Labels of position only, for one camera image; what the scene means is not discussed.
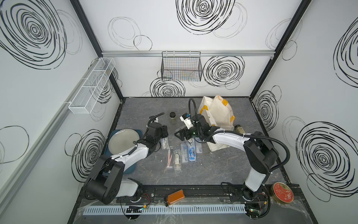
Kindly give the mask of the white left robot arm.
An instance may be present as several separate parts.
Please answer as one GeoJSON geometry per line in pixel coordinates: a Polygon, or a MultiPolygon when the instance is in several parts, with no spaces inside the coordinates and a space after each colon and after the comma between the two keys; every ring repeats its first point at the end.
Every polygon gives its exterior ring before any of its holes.
{"type": "Polygon", "coordinates": [[[155,152],[160,140],[167,136],[167,126],[153,122],[147,125],[146,132],[133,147],[117,155],[100,156],[83,186],[85,195],[104,204],[117,197],[136,195],[139,183],[131,179],[122,180],[124,172],[155,152]]]}

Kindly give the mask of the clear compass case green label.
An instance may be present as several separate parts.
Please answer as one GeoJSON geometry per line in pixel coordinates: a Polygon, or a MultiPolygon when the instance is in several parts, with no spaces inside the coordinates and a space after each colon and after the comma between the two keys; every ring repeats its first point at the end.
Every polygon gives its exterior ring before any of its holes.
{"type": "Polygon", "coordinates": [[[169,142],[168,142],[168,138],[167,138],[167,137],[161,139],[161,144],[162,144],[162,148],[163,148],[164,150],[168,150],[168,149],[169,149],[169,142]]]}

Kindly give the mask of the clear compass case cream label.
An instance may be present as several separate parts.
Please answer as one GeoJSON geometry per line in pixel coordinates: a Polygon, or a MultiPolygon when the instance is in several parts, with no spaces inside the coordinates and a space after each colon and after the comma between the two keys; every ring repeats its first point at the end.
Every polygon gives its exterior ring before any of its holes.
{"type": "Polygon", "coordinates": [[[174,170],[181,171],[181,151],[179,149],[174,150],[174,170]]]}

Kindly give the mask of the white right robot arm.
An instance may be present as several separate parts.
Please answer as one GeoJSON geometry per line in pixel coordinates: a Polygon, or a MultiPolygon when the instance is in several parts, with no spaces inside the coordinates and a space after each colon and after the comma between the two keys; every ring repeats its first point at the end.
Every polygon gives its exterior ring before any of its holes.
{"type": "Polygon", "coordinates": [[[253,201],[258,197],[259,189],[268,176],[281,166],[276,163],[279,154],[272,144],[273,140],[261,132],[237,133],[218,126],[211,126],[201,114],[191,116],[185,113],[180,116],[180,120],[186,126],[175,133],[180,140],[199,138],[201,142],[224,144],[246,153],[251,169],[242,185],[241,194],[247,201],[253,201]]]}

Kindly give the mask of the cream canvas bag yellow handles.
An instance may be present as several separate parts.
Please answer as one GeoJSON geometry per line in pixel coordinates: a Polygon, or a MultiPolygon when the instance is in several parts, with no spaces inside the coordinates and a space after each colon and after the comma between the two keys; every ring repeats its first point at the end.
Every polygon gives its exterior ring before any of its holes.
{"type": "Polygon", "coordinates": [[[199,106],[199,113],[210,126],[217,126],[227,131],[233,131],[235,116],[229,102],[216,95],[214,98],[204,96],[199,106]]]}

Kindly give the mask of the pink pen case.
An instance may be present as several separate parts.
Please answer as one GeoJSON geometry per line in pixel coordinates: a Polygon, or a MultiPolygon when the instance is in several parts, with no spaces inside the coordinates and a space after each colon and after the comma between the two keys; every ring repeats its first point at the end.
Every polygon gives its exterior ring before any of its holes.
{"type": "Polygon", "coordinates": [[[172,168],[172,153],[173,153],[173,147],[169,147],[167,152],[167,168],[172,168]]]}

